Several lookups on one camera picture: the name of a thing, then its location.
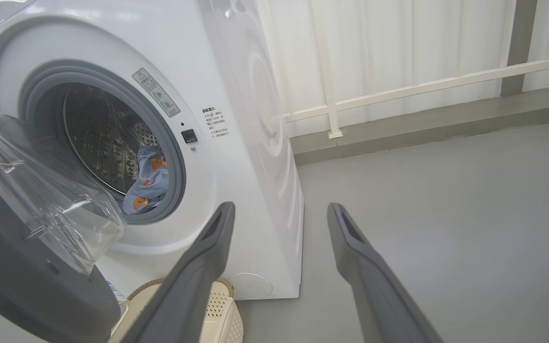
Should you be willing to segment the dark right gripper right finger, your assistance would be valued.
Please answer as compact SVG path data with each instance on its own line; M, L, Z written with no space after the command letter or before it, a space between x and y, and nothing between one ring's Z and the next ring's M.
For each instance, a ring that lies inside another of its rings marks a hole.
M364 342L441 343L434 326L342 204L329 204L327 226L337 270L352 288Z

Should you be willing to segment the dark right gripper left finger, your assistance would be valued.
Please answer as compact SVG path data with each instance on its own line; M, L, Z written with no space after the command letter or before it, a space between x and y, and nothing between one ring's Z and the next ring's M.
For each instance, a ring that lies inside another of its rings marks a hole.
M223 202L181 256L122 339L123 343L198 343L212 283L223 274L235 204Z

